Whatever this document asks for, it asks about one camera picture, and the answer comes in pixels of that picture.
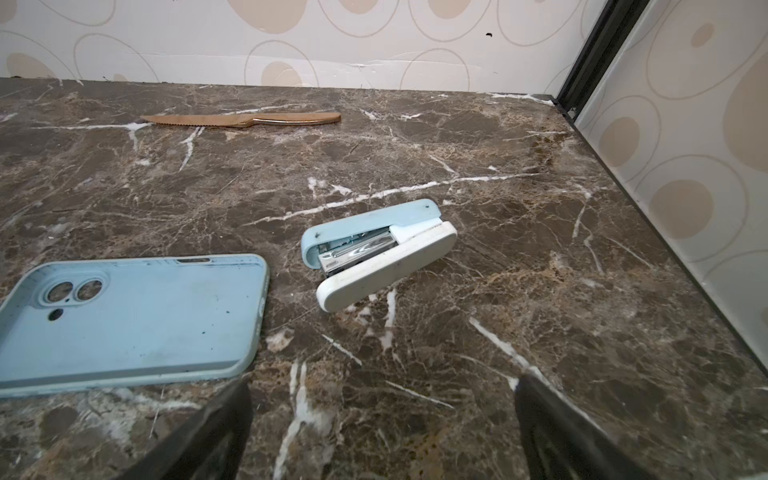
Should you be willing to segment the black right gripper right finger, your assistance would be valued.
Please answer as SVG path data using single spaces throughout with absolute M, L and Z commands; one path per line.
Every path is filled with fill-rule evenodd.
M 515 388 L 529 476 L 532 479 L 653 479 L 598 426 L 531 374 Z

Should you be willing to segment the light blue phone case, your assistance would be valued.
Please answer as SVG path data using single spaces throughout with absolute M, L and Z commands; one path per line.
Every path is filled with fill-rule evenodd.
M 268 285 L 256 254 L 40 265 L 1 306 L 1 394 L 237 376 L 256 356 Z

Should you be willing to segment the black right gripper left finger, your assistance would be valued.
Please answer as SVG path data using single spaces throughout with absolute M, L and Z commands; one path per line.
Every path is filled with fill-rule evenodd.
M 247 382 L 233 382 L 120 477 L 234 479 L 252 420 Z

